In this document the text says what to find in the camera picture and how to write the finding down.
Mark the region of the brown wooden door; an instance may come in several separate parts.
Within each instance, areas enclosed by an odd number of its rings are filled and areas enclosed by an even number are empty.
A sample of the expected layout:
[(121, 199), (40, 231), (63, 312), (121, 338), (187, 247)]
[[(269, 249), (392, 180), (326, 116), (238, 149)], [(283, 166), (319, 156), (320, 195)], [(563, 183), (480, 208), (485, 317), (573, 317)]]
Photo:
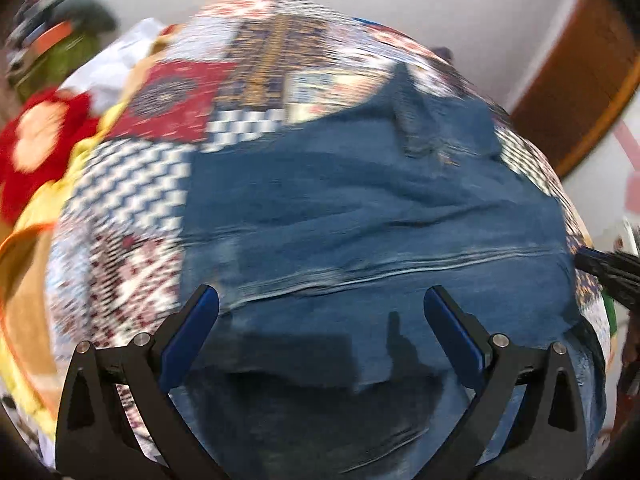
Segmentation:
[(610, 0), (578, 0), (511, 118), (560, 177), (603, 139), (639, 84), (639, 41)]

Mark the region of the green patterned storage bag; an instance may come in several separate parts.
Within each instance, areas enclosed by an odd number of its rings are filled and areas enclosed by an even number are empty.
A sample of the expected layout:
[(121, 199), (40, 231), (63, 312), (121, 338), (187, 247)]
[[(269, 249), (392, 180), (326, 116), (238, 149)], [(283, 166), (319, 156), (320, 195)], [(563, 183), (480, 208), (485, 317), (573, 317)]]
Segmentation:
[(88, 32), (73, 32), (29, 67), (15, 81), (15, 93), (25, 103), (35, 93), (57, 87), (75, 70), (100, 52), (99, 37)]

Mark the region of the blue denim jacket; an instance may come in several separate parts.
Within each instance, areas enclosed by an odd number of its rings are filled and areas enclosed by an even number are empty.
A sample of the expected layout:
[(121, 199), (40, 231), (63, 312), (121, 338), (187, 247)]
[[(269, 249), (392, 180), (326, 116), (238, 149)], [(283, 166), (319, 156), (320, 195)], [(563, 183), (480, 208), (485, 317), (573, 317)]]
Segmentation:
[(565, 344), (597, 437), (562, 209), (501, 149), (485, 102), (397, 65), (355, 107), (193, 156), (180, 294), (212, 285), (220, 315), (172, 400), (230, 477), (412, 477), (470, 400), (423, 315), (434, 285), (490, 332)]

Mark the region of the patchwork patterned bed quilt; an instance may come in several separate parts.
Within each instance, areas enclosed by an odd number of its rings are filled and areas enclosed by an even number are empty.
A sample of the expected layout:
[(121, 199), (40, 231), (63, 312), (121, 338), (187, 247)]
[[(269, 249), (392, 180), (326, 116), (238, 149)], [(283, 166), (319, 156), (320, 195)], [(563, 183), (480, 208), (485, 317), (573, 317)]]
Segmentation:
[[(66, 370), (79, 341), (126, 344), (188, 299), (180, 294), (181, 231), (195, 154), (355, 107), (397, 65), (429, 96), (485, 102), (503, 162), (559, 202), (568, 251), (582, 242), (548, 160), (500, 107), (427, 48), (309, 0), (211, 4), (170, 40), (91, 152), (63, 208), (44, 289), (58, 369)], [(591, 278), (575, 275), (578, 310), (604, 363), (610, 336), (601, 295)]]

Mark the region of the orange box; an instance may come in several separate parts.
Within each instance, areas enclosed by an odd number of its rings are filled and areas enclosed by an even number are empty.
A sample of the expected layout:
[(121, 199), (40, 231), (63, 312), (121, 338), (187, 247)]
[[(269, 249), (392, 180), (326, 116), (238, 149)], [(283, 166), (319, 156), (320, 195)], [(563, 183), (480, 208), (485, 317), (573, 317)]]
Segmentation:
[(35, 56), (43, 55), (60, 41), (64, 40), (74, 31), (73, 24), (69, 21), (62, 21), (43, 32), (30, 46), (30, 50)]

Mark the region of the white folded cloth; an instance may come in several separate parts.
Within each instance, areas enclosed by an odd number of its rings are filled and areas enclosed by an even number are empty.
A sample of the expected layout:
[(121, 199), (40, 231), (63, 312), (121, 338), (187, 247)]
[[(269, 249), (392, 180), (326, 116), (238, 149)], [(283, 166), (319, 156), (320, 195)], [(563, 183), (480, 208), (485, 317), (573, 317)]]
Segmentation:
[(88, 93), (93, 114), (102, 115), (118, 102), (130, 72), (146, 57), (165, 28), (156, 18), (137, 22), (75, 70), (58, 88), (73, 94)]

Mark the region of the dark green pillow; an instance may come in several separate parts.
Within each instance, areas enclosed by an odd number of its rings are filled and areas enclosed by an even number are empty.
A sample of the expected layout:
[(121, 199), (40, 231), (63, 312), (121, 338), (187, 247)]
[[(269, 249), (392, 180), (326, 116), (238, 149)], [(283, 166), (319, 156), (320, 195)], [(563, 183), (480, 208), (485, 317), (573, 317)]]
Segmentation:
[(63, 0), (53, 7), (51, 22), (70, 22), (74, 29), (97, 35), (118, 27), (118, 21), (100, 0)]

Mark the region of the red plush toy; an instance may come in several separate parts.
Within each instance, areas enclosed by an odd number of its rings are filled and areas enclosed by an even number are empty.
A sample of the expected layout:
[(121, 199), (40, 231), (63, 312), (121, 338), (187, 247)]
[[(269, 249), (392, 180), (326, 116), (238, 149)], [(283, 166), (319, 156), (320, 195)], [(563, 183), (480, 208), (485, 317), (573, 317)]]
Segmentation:
[(74, 146), (94, 136), (89, 93), (33, 94), (1, 131), (1, 220), (13, 226), (43, 183), (61, 179)]

